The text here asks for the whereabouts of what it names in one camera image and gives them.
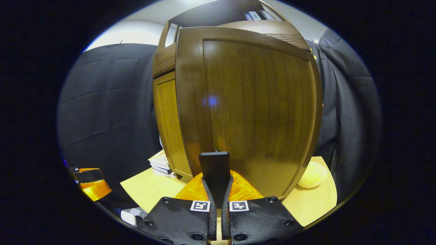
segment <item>light wooden table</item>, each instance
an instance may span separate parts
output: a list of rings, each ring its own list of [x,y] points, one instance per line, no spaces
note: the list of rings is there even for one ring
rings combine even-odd
[[[311,161],[323,165],[327,171],[327,179],[319,186],[304,189],[296,186],[282,203],[294,218],[307,226],[336,206],[337,193],[333,177],[322,157],[312,157]],[[183,179],[170,178],[153,174],[151,168],[123,182],[121,186],[129,196],[146,212],[162,197],[175,197],[186,185]],[[217,219],[217,238],[221,237],[221,218]],[[212,241],[212,245],[226,245],[227,240]]]

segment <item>cabinet door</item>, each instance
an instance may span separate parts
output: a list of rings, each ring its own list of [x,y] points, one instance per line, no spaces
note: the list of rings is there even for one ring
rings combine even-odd
[[[311,54],[227,27],[179,30],[176,89],[191,170],[201,152],[228,151],[230,168],[263,196],[286,197],[318,138],[322,93]]]
[[[153,81],[153,99],[160,138],[171,169],[176,174],[192,178],[180,131],[174,72]]]

